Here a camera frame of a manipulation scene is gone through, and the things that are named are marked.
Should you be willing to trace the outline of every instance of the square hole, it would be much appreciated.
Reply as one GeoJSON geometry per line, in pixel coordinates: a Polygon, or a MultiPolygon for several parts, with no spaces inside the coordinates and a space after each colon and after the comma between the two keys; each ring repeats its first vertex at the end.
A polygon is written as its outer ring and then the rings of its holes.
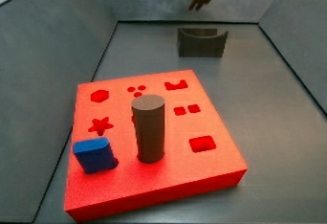
{"type": "Polygon", "coordinates": [[[190,105],[188,108],[190,108],[191,113],[199,113],[200,112],[199,106],[196,104],[190,105]]]}
{"type": "Polygon", "coordinates": [[[190,139],[190,145],[194,152],[216,149],[216,144],[211,136],[202,136],[190,139]]]}
{"type": "Polygon", "coordinates": [[[180,115],[186,115],[187,114],[187,110],[183,106],[179,106],[179,107],[175,107],[174,108],[174,112],[175,112],[175,115],[176,116],[180,116],[180,115]]]}

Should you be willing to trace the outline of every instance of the blue cube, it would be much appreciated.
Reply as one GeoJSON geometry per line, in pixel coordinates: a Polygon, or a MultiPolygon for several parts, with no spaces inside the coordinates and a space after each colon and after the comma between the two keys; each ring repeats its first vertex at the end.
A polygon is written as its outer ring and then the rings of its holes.
{"type": "Polygon", "coordinates": [[[114,169],[118,166],[106,137],[76,142],[73,153],[87,174],[96,173],[103,169],[114,169]]]}

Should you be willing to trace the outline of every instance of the star-shaped hole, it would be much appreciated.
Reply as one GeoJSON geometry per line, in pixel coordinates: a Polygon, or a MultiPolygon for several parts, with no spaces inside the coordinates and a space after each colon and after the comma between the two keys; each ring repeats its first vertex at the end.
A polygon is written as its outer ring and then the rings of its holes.
{"type": "Polygon", "coordinates": [[[108,123],[108,117],[103,118],[102,120],[92,120],[94,126],[88,129],[88,132],[98,131],[99,136],[104,135],[104,131],[114,127],[111,123],[108,123]]]}

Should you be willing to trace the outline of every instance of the dark gray cylinder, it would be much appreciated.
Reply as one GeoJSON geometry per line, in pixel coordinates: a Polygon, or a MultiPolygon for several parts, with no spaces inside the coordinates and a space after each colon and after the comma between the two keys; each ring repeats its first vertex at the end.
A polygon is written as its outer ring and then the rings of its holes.
{"type": "Polygon", "coordinates": [[[164,98],[146,95],[132,101],[138,160],[156,163],[164,156],[164,98]]]}

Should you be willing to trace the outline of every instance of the shape sorter board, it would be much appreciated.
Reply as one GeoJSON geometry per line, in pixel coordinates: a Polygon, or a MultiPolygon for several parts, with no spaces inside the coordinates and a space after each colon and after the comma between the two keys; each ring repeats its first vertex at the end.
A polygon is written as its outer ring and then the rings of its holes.
{"type": "Polygon", "coordinates": [[[236,186],[247,164],[192,70],[77,86],[73,143],[106,136],[119,165],[84,174],[69,153],[64,209],[75,221],[236,186]],[[132,100],[164,98],[164,157],[136,159],[132,100]]]}

